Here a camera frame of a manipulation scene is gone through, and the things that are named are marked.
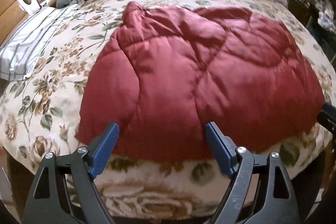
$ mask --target rose pattern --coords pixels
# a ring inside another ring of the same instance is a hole
[[[88,76],[110,35],[122,24],[129,1],[86,1],[41,53],[32,76],[11,82],[1,97],[0,126],[5,134],[0,135],[0,142],[32,172],[47,152],[65,155],[82,145],[75,134]],[[309,32],[275,0],[136,1],[149,9],[165,5],[187,9],[235,5],[282,21],[315,71],[326,101],[336,104],[335,71]],[[270,151],[282,152],[289,175],[294,177],[330,140],[330,133],[315,125],[310,132],[261,152],[265,155]],[[215,160],[158,164],[114,155],[95,183],[113,215],[160,220],[212,214],[229,180],[220,174]]]
[[[165,186],[126,181],[107,185],[101,194],[113,216],[137,218],[186,218],[200,200],[192,193],[176,192]]]
[[[53,152],[56,156],[60,155],[60,149],[55,140],[43,136],[37,136],[29,147],[29,157],[34,164],[41,163],[44,155],[49,152]]]
[[[9,114],[5,125],[5,134],[9,141],[14,141],[17,136],[17,120],[14,114]]]

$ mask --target gray striped pillow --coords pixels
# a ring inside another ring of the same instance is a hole
[[[41,52],[80,5],[42,7],[25,20],[0,47],[0,78],[19,81],[30,77]]]

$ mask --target striped pillowcase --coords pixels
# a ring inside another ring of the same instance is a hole
[[[80,5],[62,9],[44,6],[25,20],[0,47],[0,78],[19,81],[30,77],[41,52]]]

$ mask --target red comforter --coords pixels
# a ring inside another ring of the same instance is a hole
[[[118,155],[204,159],[211,121],[250,150],[316,122],[323,93],[283,23],[237,7],[149,10],[135,2],[123,22],[86,85],[76,135],[83,143],[115,121]]]

